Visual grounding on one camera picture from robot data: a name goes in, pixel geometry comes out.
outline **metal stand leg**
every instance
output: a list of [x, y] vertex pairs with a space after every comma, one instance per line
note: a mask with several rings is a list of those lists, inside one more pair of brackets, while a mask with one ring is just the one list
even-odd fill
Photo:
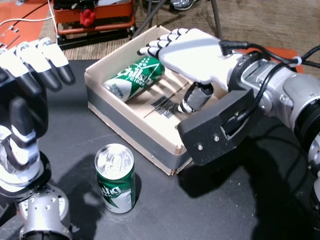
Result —
[[[150, 15], [151, 10], [152, 10], [152, 0], [149, 0], [149, 3], [148, 3], [148, 16]], [[149, 28], [151, 28], [151, 27], [152, 27], [152, 18], [149, 21]]]
[[219, 39], [223, 39], [222, 31], [221, 31], [221, 25], [220, 25], [220, 18], [219, 18], [219, 11], [218, 11], [218, 5], [216, 0], [211, 0], [212, 9], [213, 9], [213, 16], [214, 16], [214, 22], [215, 22], [215, 28], [216, 28], [216, 34]]
[[155, 8], [151, 11], [150, 14], [148, 14], [148, 16], [145, 18], [145, 20], [143, 21], [143, 23], [141, 23], [141, 25], [139, 26], [139, 28], [135, 31], [135, 33], [132, 35], [132, 39], [134, 39], [135, 37], [137, 37], [142, 30], [145, 28], [145, 26], [147, 26], [147, 24], [150, 22], [150, 20], [152, 20], [154, 18], [154, 16], [157, 14], [157, 12], [159, 11], [159, 9], [166, 3], [167, 0], [161, 0], [156, 6]]
[[[145, 26], [148, 23], [149, 23], [149, 28], [151, 27], [152, 19], [157, 14], [159, 9], [166, 3], [167, 0], [161, 0], [155, 6], [155, 8], [152, 11], [151, 11], [151, 4], [152, 4], [151, 1], [152, 0], [149, 0], [149, 4], [148, 4], [148, 16], [145, 18], [143, 23], [139, 26], [139, 28], [132, 35], [131, 39], [134, 39], [135, 37], [137, 37], [143, 31], [143, 29], [145, 28]], [[212, 4], [212, 9], [213, 9], [214, 22], [215, 22], [215, 27], [216, 27], [216, 34], [217, 34], [217, 37], [222, 40], [223, 36], [222, 36], [222, 30], [221, 30], [221, 25], [220, 25], [220, 18], [219, 18], [217, 0], [211, 0], [211, 4]]]

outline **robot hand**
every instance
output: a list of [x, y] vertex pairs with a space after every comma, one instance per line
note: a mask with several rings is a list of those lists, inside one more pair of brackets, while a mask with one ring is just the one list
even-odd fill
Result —
[[178, 107], [180, 112], [191, 113], [212, 96], [211, 83], [228, 91], [231, 71], [241, 54], [224, 56], [219, 42], [218, 38], [199, 29], [179, 28], [150, 42], [138, 53], [155, 57], [168, 69], [194, 81]]
[[64, 53], [48, 37], [0, 49], [0, 105], [9, 110], [16, 96], [25, 99], [36, 138], [48, 128], [46, 89], [57, 92], [61, 82], [71, 85], [75, 76]]
[[3, 180], [19, 190], [28, 182], [10, 180], [21, 175], [31, 176], [29, 181], [39, 171], [37, 139], [48, 128], [46, 88], [57, 92], [61, 81], [71, 85], [75, 77], [65, 55], [49, 38], [0, 49], [0, 105], [10, 118], [10, 130], [0, 127], [0, 183]]
[[67, 58], [59, 46], [52, 43], [48, 37], [22, 42], [10, 50], [0, 50], [0, 90], [14, 79], [32, 98], [42, 93], [42, 85], [57, 92], [62, 89], [60, 80], [67, 85], [75, 82]]

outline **standing soda can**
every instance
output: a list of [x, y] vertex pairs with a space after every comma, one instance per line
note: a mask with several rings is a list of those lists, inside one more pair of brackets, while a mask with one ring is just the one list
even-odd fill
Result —
[[116, 214], [130, 211], [136, 203], [132, 152], [121, 144], [109, 144], [97, 152], [94, 164], [106, 207]]
[[144, 57], [105, 81], [103, 86], [125, 102], [157, 81], [164, 72], [165, 67], [158, 59]]

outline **black cable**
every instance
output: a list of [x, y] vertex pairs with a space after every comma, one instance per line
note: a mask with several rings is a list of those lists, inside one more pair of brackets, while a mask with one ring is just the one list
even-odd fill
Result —
[[31, 12], [29, 12], [29, 13], [26, 14], [25, 16], [21, 17], [21, 19], [24, 19], [24, 18], [28, 17], [30, 14], [32, 14], [32, 13], [34, 13], [36, 10], [42, 8], [44, 5], [48, 5], [48, 2], [46, 2], [46, 3], [44, 3], [44, 4], [42, 4], [42, 5], [38, 6], [38, 7], [36, 7], [36, 8], [33, 9]]
[[241, 127], [244, 121], [259, 107], [259, 103], [264, 95], [265, 90], [267, 89], [268, 83], [270, 82], [271, 78], [276, 74], [276, 72], [278, 72], [285, 66], [287, 65], [281, 62], [273, 67], [263, 80], [260, 90], [254, 98], [253, 104], [243, 113], [230, 118], [225, 124], [222, 125], [227, 135], [231, 136], [232, 134], [234, 134], [235, 131]]
[[315, 46], [314, 48], [312, 48], [311, 50], [309, 50], [305, 55], [303, 55], [301, 57], [302, 62], [306, 61], [312, 54], [314, 54], [315, 52], [320, 50], [320, 45], [319, 46]]
[[259, 106], [259, 103], [264, 95], [265, 90], [267, 89], [268, 83], [270, 82], [271, 78], [284, 66], [286, 66], [286, 64], [279, 63], [274, 68], [272, 68], [272, 70], [266, 75], [258, 94], [254, 98], [253, 104], [247, 110], [245, 110], [241, 115], [238, 116], [237, 118], [238, 122], [243, 122], [256, 110], [256, 108]]
[[[289, 58], [281, 57], [281, 56], [267, 50], [266, 48], [264, 48], [263, 46], [261, 46], [259, 44], [249, 43], [247, 41], [221, 40], [219, 42], [219, 45], [220, 45], [221, 52], [224, 56], [231, 54], [232, 50], [235, 50], [235, 49], [254, 48], [254, 49], [258, 49], [258, 50], [262, 51], [263, 53], [267, 54], [271, 58], [274, 58], [274, 59], [278, 60], [279, 62], [284, 63], [286, 65], [297, 64], [299, 62], [298, 59], [296, 59], [296, 58], [289, 59]], [[313, 61], [306, 61], [307, 58], [309, 58], [312, 54], [314, 54], [315, 52], [317, 52], [319, 50], [320, 50], [320, 45], [309, 50], [305, 55], [303, 55], [301, 57], [301, 64], [320, 68], [320, 63], [316, 63]]]
[[285, 57], [281, 57], [279, 55], [274, 54], [273, 52], [269, 51], [268, 49], [264, 48], [263, 46], [259, 45], [259, 44], [255, 44], [255, 43], [248, 43], [248, 47], [249, 48], [254, 48], [254, 49], [259, 49], [262, 52], [268, 54], [270, 57], [286, 64], [297, 64], [298, 63], [298, 59], [289, 59], [289, 58], [285, 58]]
[[320, 63], [316, 63], [313, 61], [302, 61], [302, 65], [307, 65], [307, 66], [311, 66], [311, 67], [315, 67], [320, 69]]

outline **orange machine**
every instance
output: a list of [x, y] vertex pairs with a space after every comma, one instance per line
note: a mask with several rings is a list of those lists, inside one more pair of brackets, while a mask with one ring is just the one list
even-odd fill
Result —
[[[118, 39], [120, 38], [119, 33], [122, 34], [122, 37], [124, 35], [128, 36], [128, 34], [132, 35], [136, 29], [134, 0], [128, 0], [127, 2], [122, 1], [121, 3], [114, 3], [111, 5], [95, 6], [89, 9], [57, 9], [55, 1], [53, 1], [53, 4], [55, 24], [59, 37], [58, 43], [63, 49], [103, 42], [109, 39]], [[66, 37], [66, 35], [70, 34], [109, 30], [122, 31], [105, 32], [104, 35], [102, 33], [88, 35], [86, 38], [78, 37], [76, 41], [73, 41], [72, 45], [70, 45], [68, 42], [69, 39]]]

